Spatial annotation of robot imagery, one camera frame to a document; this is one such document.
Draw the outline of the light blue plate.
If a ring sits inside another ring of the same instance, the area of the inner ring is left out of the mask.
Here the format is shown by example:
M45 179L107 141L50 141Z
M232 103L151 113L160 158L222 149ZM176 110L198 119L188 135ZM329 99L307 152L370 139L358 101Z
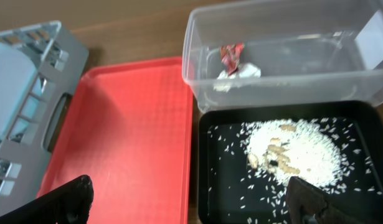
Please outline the light blue plate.
M0 140L9 131L36 67L21 51L0 43Z

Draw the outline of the rice and peanut shell waste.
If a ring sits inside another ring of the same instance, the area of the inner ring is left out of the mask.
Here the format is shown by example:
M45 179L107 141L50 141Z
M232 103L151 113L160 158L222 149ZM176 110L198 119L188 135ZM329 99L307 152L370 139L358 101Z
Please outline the rice and peanut shell waste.
M286 188L293 176L383 222L383 194L350 119L211 126L205 149L212 222L289 223Z

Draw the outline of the red snack wrapper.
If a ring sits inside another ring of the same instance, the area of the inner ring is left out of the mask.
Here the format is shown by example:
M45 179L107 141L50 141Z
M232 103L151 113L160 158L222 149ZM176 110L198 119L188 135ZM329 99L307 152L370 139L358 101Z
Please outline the red snack wrapper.
M240 64L240 55L244 48L244 43L223 45L220 48L220 59L226 66L228 75L231 75L237 71Z

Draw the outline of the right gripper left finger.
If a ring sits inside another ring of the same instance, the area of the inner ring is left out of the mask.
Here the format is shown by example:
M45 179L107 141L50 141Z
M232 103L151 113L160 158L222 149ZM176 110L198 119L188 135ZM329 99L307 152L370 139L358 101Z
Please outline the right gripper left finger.
M81 175L0 216L0 224L86 224L93 196L91 178Z

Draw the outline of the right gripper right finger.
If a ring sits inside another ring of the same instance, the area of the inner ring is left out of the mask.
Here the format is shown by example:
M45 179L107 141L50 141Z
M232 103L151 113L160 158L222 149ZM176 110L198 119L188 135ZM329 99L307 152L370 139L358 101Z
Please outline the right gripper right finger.
M286 188L286 204L292 224L365 224L371 219L337 203L329 194L309 182L293 176Z

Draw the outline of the white napkin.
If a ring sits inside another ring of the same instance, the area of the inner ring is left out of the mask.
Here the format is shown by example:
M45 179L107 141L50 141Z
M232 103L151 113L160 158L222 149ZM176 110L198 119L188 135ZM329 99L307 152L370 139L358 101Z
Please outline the white napkin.
M249 77L261 77L261 69L252 63L241 63L238 69L229 74L226 70L222 70L217 77L218 80L232 80L237 78L249 78ZM236 85L233 82L216 83L213 85L215 91L228 92L232 87L239 88L240 85Z

